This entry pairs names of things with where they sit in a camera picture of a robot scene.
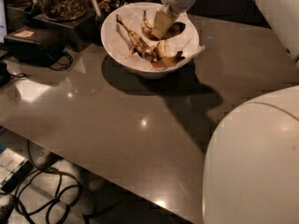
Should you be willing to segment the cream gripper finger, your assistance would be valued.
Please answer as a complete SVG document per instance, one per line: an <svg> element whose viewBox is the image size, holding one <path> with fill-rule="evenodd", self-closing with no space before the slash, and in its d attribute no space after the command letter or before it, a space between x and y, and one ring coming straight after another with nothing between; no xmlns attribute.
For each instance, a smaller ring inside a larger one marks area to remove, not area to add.
<svg viewBox="0 0 299 224"><path fill-rule="evenodd" d="M162 39L173 22L171 7L169 5L162 5L156 10L151 33L158 39Z"/></svg>

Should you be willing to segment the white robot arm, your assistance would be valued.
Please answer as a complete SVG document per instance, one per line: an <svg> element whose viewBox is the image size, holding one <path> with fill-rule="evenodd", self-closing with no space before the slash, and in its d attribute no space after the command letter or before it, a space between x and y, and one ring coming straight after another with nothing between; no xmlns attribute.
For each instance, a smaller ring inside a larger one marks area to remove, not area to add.
<svg viewBox="0 0 299 224"><path fill-rule="evenodd" d="M154 33L195 0L161 0ZM299 0L256 0L298 67ZM299 86L269 92L235 108L206 151L203 224L299 224Z"/></svg>

